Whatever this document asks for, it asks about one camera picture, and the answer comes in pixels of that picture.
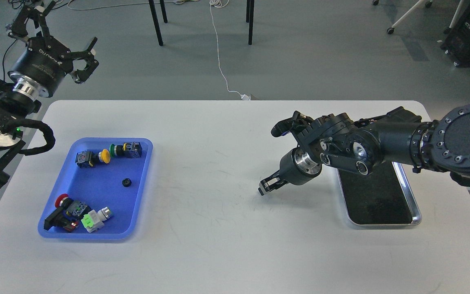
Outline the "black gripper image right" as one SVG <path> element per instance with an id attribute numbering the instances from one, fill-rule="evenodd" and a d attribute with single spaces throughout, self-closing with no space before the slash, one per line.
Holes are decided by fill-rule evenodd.
<path id="1" fill-rule="evenodd" d="M 304 185 L 321 174 L 322 165 L 313 161 L 301 148 L 291 149 L 279 163 L 279 171 L 259 182 L 268 194 L 286 184 Z"/>

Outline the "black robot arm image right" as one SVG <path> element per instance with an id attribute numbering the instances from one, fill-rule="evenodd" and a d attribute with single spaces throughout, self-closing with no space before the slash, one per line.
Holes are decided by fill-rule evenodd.
<path id="1" fill-rule="evenodd" d="M 431 122 L 403 107 L 357 121 L 346 113 L 311 118 L 295 111 L 271 134 L 292 134 L 297 146 L 259 183 L 261 195 L 287 183 L 303 185 L 322 165 L 365 176 L 383 162 L 411 165 L 414 173 L 450 172 L 457 183 L 470 186 L 470 104 Z"/>

